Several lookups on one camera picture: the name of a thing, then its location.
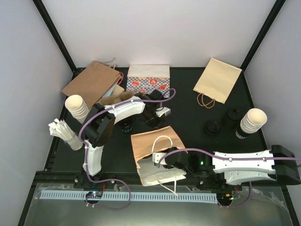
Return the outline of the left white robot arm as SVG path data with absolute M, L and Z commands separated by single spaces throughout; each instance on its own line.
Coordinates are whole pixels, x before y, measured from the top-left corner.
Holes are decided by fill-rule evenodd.
M 141 115 L 143 123 L 157 128 L 162 122 L 158 114 L 164 95 L 155 90 L 150 94 L 138 93 L 115 104 L 95 104 L 79 131 L 79 140 L 85 144 L 83 169 L 87 172 L 84 182 L 91 188 L 101 182 L 101 158 L 104 145 L 110 139 L 115 124 L 122 128 L 131 125 L 134 115 Z

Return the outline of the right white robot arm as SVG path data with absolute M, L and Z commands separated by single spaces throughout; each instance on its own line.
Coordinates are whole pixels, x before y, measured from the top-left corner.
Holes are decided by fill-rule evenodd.
M 158 160 L 159 165 L 208 178 L 210 187 L 220 190 L 257 181 L 279 186 L 300 185 L 298 162 L 300 159 L 281 145 L 253 153 L 210 153 L 197 148 L 173 147 Z

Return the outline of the orange paper bag white handles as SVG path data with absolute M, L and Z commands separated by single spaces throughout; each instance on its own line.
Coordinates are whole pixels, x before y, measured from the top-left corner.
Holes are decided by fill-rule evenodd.
M 167 126 L 158 130 L 131 135 L 131 144 L 141 184 L 143 186 L 160 185 L 177 196 L 177 181 L 186 178 L 184 170 L 156 167 L 152 157 L 140 160 L 149 154 L 166 153 L 169 148 L 183 149 L 185 147 L 172 127 Z

